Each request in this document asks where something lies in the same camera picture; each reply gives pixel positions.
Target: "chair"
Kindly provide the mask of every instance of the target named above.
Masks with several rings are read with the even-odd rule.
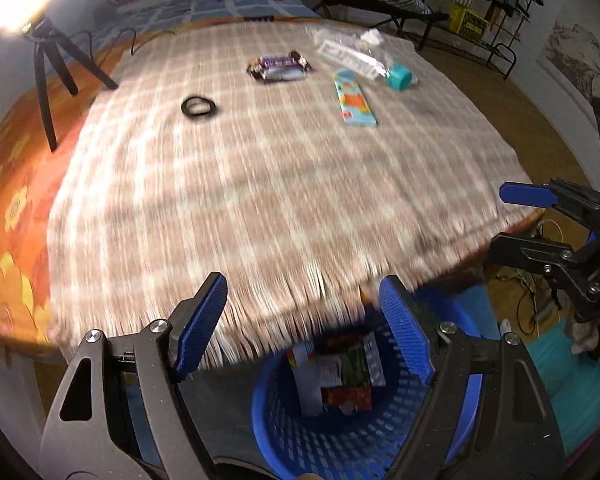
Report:
[[[427,24],[427,27],[422,35],[420,43],[418,44],[417,50],[422,50],[427,37],[431,31],[431,27],[435,22],[444,22],[448,20],[449,15],[444,12],[432,12],[431,14],[419,14],[416,12],[409,12],[407,10],[399,9],[389,5],[388,3],[380,0],[320,0],[312,10],[322,8],[327,18],[331,19],[331,13],[329,11],[330,6],[343,5],[346,7],[352,7],[354,9],[370,10],[372,12],[379,12],[380,14],[388,14],[389,18],[382,22],[376,23],[373,27],[379,27],[385,23],[394,22],[395,27],[398,30],[398,37],[405,38],[406,35],[402,28],[406,20],[420,20]]]

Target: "lamp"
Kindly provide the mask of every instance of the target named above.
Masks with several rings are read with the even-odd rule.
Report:
[[[67,35],[53,26],[51,20],[45,15],[45,7],[50,1],[0,0],[0,30],[22,35],[34,43],[33,65],[38,101],[40,102],[40,115],[49,148],[53,151],[58,146],[58,141],[46,90],[45,56],[72,96],[77,95],[78,87],[60,55],[59,46],[110,90],[115,90],[118,85],[88,54],[81,51]]]

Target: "beige tablecloth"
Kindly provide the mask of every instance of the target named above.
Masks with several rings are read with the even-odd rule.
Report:
[[[91,328],[136,332],[212,270],[229,299],[206,350],[219,366],[363,315],[359,286],[416,287],[532,211],[516,154],[446,76],[387,39],[419,82],[363,82],[378,127],[345,126],[332,80],[297,23],[234,23],[163,36],[91,107],[48,223],[51,303],[67,354]],[[297,49],[307,79],[264,85],[250,59]],[[189,94],[218,104],[180,111]]]

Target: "blue basket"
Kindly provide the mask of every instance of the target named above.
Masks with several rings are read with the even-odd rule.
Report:
[[[429,303],[439,320],[453,321],[468,335],[478,335],[473,321],[451,298],[434,290],[420,291],[416,297]],[[251,421],[261,453],[282,480],[307,472],[325,480],[377,480],[394,462],[428,386],[410,374],[386,322],[375,334],[386,386],[372,389],[371,412],[344,415],[335,410],[302,417],[285,353],[264,363],[253,394]],[[447,460],[471,433],[481,384],[480,375],[470,376]]]

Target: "toothpaste box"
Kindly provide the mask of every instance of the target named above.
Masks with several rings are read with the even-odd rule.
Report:
[[[338,70],[333,74],[333,81],[340,99],[340,108],[345,124],[376,126],[378,124],[376,118],[362,95],[354,72],[347,69]]]

